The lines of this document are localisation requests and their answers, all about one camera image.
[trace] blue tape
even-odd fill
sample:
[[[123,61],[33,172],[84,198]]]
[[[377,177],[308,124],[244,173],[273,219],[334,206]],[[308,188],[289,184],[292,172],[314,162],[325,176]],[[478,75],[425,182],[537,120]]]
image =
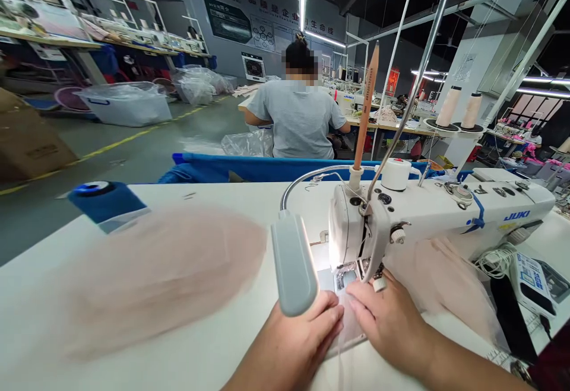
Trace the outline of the blue tape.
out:
[[[485,214],[485,207],[483,207],[483,204],[481,204],[481,202],[475,196],[475,194],[473,194],[473,199],[475,200],[475,202],[479,206],[479,217],[473,219],[473,226],[471,228],[469,228],[467,231],[465,231],[463,234],[470,233],[470,232],[478,230],[480,228],[481,229],[485,228],[485,219],[483,218],[483,216]]]

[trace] blue thread spool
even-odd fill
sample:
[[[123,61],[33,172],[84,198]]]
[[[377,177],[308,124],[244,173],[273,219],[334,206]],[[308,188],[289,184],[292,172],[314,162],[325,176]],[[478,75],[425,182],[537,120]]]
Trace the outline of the blue thread spool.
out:
[[[106,233],[120,226],[105,226],[103,223],[109,219],[130,212],[141,211],[141,215],[148,212],[146,204],[122,182],[84,183],[71,191],[67,198]]]

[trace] factory floor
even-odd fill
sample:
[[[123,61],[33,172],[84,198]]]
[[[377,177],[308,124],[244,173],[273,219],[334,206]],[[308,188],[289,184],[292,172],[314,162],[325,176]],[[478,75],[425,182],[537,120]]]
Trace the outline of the factory floor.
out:
[[[171,155],[183,152],[185,144],[194,152],[221,154],[219,143],[225,135],[249,131],[238,111],[242,100],[218,96],[202,108],[172,103],[174,118],[192,113],[150,131],[46,118],[84,161],[11,193],[6,191],[10,186],[0,187],[0,266],[79,216],[66,198],[75,186],[94,180],[155,183],[173,166]],[[473,167],[484,166],[468,163],[464,169]]]

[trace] dark hair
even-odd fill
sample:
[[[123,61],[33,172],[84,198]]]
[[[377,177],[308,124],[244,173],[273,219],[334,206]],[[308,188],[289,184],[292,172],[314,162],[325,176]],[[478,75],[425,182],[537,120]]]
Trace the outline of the dark hair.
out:
[[[301,34],[297,34],[297,39],[285,50],[285,64],[290,69],[298,69],[301,74],[317,73],[313,52],[307,47],[307,41]]]

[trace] juki logo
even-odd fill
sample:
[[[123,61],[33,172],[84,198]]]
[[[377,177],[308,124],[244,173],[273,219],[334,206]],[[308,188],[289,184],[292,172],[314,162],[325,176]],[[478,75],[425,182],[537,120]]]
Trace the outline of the juki logo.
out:
[[[528,215],[530,215],[530,210],[526,210],[525,212],[519,212],[519,213],[511,213],[510,216],[505,216],[505,219],[503,219],[504,221],[508,221],[508,220],[515,220],[515,219],[520,219],[520,218],[525,218]]]

